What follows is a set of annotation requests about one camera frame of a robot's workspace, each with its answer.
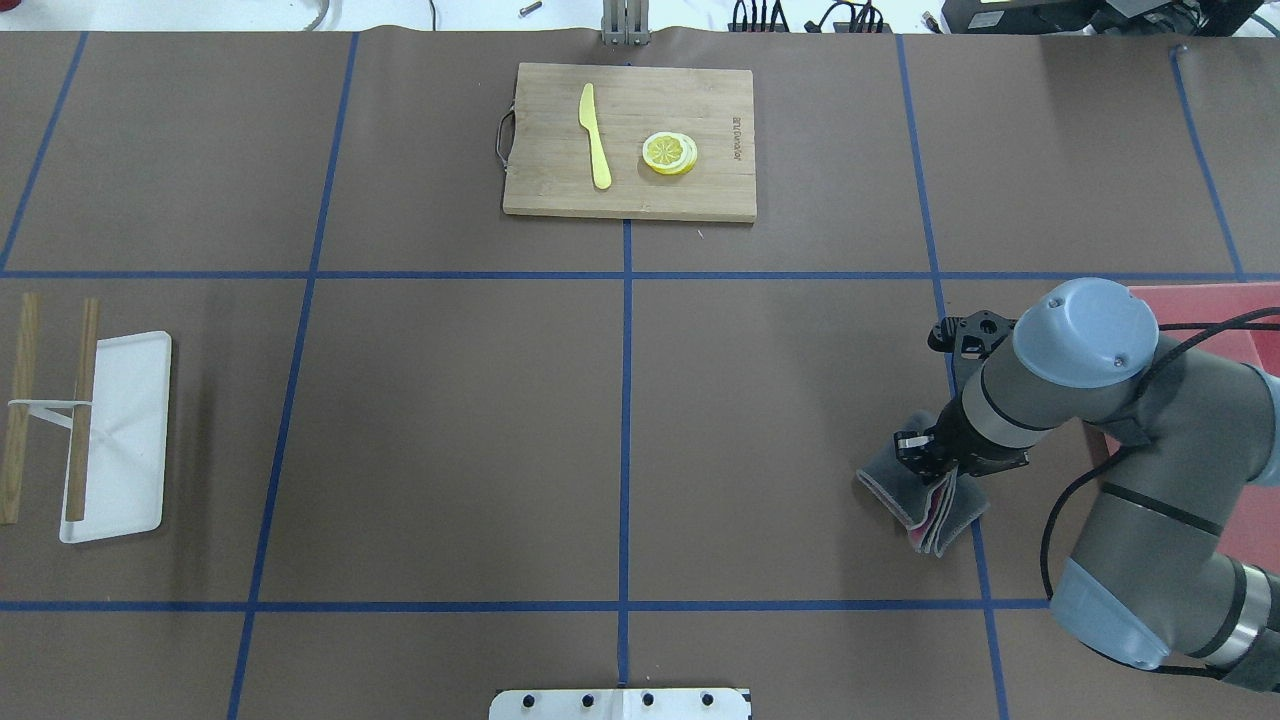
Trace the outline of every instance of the metal handle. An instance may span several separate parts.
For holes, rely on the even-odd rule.
[[[493,151],[494,151],[494,154],[498,155],[498,160],[502,163],[503,172],[506,172],[507,168],[509,167],[509,161],[508,160],[511,159],[511,150],[507,151],[506,156],[503,156],[503,154],[502,154],[502,128],[506,127],[507,118],[511,118],[511,145],[515,146],[516,145],[516,104],[515,102],[511,104],[511,108],[507,109],[507,113],[503,114],[502,119],[498,120],[498,140],[495,140],[494,143],[493,143]]]

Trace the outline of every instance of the table surface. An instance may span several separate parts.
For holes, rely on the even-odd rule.
[[[32,429],[0,706],[483,717],[627,682],[750,688],[763,719],[1272,714],[1055,625],[1037,542],[1079,425],[984,479],[942,560],[854,482],[947,400],[940,314],[1280,278],[1280,45],[1189,45],[6,37],[0,337],[40,292],[37,392],[65,395],[96,296],[104,337],[175,360],[152,533],[60,544],[64,436]],[[759,220],[503,215],[520,61],[753,70]]]

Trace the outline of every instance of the wooden stick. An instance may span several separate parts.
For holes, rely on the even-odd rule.
[[[81,364],[76,374],[76,400],[93,400],[93,369],[97,364],[96,297],[84,299],[84,324],[81,331]],[[72,407],[72,460],[67,469],[67,521],[84,519],[84,491],[88,483],[88,428],[92,407]]]
[[[40,331],[40,296],[22,293],[22,319],[18,323],[18,357],[13,364],[13,398],[29,400],[36,380],[36,333]],[[22,466],[27,460],[27,406],[9,406],[9,432],[4,438],[4,466],[0,469],[0,525],[18,521],[22,500]]]

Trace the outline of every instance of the black device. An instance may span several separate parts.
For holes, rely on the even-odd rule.
[[[741,19],[737,14],[742,12]],[[782,0],[773,3],[773,12],[769,12],[769,0],[764,0],[760,8],[751,3],[751,14],[746,13],[746,1],[737,0],[733,4],[733,19],[728,23],[730,32],[791,32],[787,24],[787,14],[782,9]]]
[[[1262,0],[946,0],[952,33],[1234,35]]]
[[[946,0],[942,17],[952,33],[1044,35],[1083,29],[1102,0]]]

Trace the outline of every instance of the white plate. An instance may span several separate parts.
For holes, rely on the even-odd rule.
[[[172,359],[173,338],[164,331],[97,341],[84,519],[63,520],[63,542],[160,527]]]

